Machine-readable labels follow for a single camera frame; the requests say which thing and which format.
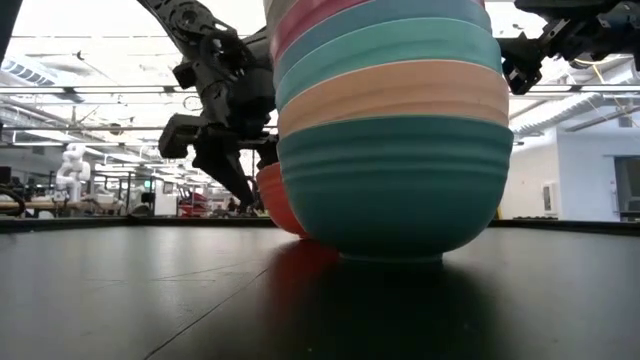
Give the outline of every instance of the orange bowl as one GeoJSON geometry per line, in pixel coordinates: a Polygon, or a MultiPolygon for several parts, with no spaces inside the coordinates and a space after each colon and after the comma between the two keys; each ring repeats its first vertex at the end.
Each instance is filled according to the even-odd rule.
{"type": "Polygon", "coordinates": [[[269,165],[260,170],[256,175],[256,182],[264,206],[269,210],[271,220],[284,231],[297,234],[302,238],[307,237],[307,232],[304,231],[289,206],[289,199],[284,191],[280,175],[280,163],[269,165]]]}

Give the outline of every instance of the white humanoid robot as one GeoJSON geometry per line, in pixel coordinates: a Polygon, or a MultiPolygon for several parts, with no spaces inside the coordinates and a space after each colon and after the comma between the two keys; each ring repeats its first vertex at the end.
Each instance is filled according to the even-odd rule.
{"type": "Polygon", "coordinates": [[[69,201],[80,201],[81,181],[87,181],[91,177],[91,165],[82,161],[85,147],[83,145],[70,144],[67,151],[62,153],[62,166],[56,175],[56,201],[64,201],[66,194],[69,201]]]}

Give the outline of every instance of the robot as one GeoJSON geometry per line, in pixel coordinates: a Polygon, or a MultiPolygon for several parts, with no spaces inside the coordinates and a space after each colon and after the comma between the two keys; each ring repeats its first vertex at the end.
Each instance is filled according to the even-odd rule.
{"type": "MultiPolygon", "coordinates": [[[[498,39],[511,92],[526,94],[541,80],[545,57],[598,61],[632,54],[640,69],[639,0],[515,0],[516,8],[547,20],[537,39],[524,34],[498,39]]],[[[176,114],[160,138],[164,158],[184,158],[193,145],[193,166],[226,187],[241,212],[256,200],[240,166],[240,150],[258,151],[258,169],[278,161],[277,135],[264,126],[275,109],[273,67],[266,29],[240,39],[196,0],[138,0],[165,29],[184,59],[173,73],[184,89],[195,87],[200,116],[176,114]]],[[[15,15],[0,23],[12,24],[15,15]]]]}
{"type": "Polygon", "coordinates": [[[62,166],[56,174],[56,201],[69,200],[71,202],[80,201],[82,184],[91,177],[91,165],[82,161],[85,147],[82,145],[69,144],[67,151],[62,153],[62,166]]]}

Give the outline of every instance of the light blue bowl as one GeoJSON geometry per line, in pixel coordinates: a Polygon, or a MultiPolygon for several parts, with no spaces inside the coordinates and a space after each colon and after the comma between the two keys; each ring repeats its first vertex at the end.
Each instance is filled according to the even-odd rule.
{"type": "Polygon", "coordinates": [[[274,77],[282,79],[307,54],[352,31],[389,21],[428,17],[466,21],[492,33],[489,14],[470,0],[373,0],[324,20],[296,39],[276,59],[274,77]]]}
{"type": "Polygon", "coordinates": [[[406,19],[372,25],[332,40],[274,77],[276,106],[334,76],[369,66],[410,60],[458,60],[502,72],[500,45],[468,22],[444,18],[406,19]]]}
{"type": "Polygon", "coordinates": [[[434,259],[473,240],[502,198],[512,132],[446,116],[316,126],[280,140],[285,190],[311,236],[356,258],[434,259]]]}

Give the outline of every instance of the black table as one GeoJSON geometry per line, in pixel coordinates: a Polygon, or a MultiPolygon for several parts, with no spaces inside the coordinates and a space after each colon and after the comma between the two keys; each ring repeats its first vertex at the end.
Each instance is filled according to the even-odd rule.
{"type": "Polygon", "coordinates": [[[442,266],[278,229],[0,235],[0,359],[639,359],[637,238],[488,229],[442,266]]]}

